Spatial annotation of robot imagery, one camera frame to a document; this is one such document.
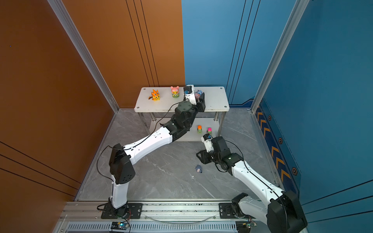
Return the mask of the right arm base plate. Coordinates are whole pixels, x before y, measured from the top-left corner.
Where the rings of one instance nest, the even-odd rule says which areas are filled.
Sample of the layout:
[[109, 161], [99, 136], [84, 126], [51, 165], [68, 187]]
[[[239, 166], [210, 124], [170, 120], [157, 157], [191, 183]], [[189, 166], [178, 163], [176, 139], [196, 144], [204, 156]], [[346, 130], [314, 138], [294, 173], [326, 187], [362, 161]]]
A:
[[221, 219], [249, 219], [249, 215], [242, 213], [236, 204], [219, 203], [219, 216]]

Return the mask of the green orange toy truck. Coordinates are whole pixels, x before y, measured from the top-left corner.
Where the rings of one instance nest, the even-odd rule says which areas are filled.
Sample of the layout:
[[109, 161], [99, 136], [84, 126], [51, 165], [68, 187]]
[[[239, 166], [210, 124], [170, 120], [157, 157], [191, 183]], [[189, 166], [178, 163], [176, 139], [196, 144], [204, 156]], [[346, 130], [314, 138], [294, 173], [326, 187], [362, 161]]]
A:
[[202, 126], [201, 126], [201, 125], [198, 125], [198, 126], [197, 126], [197, 132], [198, 132], [199, 134], [202, 133]]

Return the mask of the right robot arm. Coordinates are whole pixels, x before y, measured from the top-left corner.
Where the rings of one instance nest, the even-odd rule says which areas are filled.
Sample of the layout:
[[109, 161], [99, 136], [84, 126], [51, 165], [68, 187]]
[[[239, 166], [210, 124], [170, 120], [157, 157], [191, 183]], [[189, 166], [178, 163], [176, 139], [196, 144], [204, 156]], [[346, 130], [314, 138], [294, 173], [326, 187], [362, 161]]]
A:
[[223, 137], [206, 134], [201, 141], [205, 149], [196, 156], [203, 164], [213, 163], [217, 170], [243, 182], [258, 198], [241, 193], [231, 201], [238, 218], [252, 216], [265, 223], [272, 233], [300, 233], [308, 225], [298, 196], [284, 191], [257, 173], [244, 160], [242, 153], [233, 153]]

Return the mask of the blue Stitch ice-cream toy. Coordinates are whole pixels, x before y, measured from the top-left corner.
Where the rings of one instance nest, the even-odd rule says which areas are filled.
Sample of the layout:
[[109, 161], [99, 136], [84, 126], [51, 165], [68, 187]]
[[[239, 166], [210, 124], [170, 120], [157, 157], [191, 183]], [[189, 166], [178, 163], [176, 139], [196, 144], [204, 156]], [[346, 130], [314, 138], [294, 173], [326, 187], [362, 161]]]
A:
[[197, 92], [194, 93], [194, 95], [195, 95], [195, 99], [196, 99], [197, 101], [199, 101], [199, 98], [201, 97], [202, 94], [203, 94], [203, 91], [201, 91], [201, 90], [197, 90]]

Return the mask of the small blue figure toy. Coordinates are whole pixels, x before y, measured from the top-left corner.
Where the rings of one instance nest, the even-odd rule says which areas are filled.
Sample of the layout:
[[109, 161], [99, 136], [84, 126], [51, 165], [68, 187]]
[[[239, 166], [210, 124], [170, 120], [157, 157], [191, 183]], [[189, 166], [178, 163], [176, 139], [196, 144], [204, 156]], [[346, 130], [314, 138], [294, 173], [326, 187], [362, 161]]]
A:
[[195, 170], [198, 172], [198, 173], [202, 173], [203, 170], [202, 170], [202, 167], [200, 165], [197, 165]]

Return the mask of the pink yellow bear toy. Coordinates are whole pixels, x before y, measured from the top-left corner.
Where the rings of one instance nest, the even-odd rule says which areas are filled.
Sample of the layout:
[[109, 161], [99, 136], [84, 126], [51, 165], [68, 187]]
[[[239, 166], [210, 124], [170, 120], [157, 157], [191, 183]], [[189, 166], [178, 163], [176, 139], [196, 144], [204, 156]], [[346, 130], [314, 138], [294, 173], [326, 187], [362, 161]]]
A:
[[179, 86], [171, 86], [171, 92], [172, 92], [172, 97], [173, 98], [179, 98]]

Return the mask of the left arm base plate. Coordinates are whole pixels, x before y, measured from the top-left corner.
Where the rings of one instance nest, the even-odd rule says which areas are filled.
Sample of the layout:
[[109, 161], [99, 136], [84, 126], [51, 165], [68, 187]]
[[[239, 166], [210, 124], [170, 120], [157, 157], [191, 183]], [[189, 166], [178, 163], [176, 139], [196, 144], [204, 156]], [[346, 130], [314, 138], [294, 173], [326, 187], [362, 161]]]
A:
[[140, 219], [142, 213], [142, 203], [127, 203], [115, 209], [112, 203], [107, 202], [97, 207], [102, 212], [101, 219]]

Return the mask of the orange yellow duck toy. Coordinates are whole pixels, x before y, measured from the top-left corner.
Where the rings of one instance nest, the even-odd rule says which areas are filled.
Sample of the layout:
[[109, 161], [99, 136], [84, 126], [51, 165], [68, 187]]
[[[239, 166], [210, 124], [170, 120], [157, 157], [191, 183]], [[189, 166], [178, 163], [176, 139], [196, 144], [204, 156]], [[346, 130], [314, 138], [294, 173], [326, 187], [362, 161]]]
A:
[[153, 89], [151, 92], [151, 96], [148, 99], [152, 101], [159, 101], [160, 100], [159, 91]]

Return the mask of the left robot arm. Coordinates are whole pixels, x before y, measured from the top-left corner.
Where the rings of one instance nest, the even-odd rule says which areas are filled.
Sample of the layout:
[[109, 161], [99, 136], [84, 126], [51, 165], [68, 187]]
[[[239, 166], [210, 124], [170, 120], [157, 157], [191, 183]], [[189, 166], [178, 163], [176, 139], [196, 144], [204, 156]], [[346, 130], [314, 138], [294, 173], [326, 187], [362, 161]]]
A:
[[129, 182], [136, 174], [134, 165], [156, 149], [184, 136], [192, 128], [196, 115], [205, 111], [205, 94], [202, 91], [199, 93], [198, 98], [195, 94], [185, 94], [185, 99], [178, 103], [175, 114], [157, 131], [132, 144], [116, 144], [112, 148], [109, 160], [112, 195], [109, 203], [116, 214], [126, 214], [129, 209], [127, 192]]

